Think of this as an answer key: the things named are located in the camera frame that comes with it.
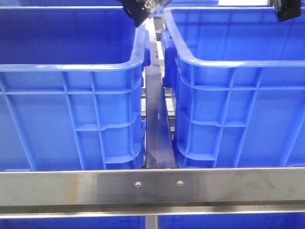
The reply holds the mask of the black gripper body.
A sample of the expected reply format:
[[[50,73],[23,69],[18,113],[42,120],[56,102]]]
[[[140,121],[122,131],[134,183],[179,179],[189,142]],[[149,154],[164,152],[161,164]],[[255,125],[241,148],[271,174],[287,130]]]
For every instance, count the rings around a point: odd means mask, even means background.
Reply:
[[[272,2],[279,22],[291,20],[301,15],[301,0],[273,0]]]
[[[123,10],[140,27],[158,11],[167,6],[171,0],[119,0]]]

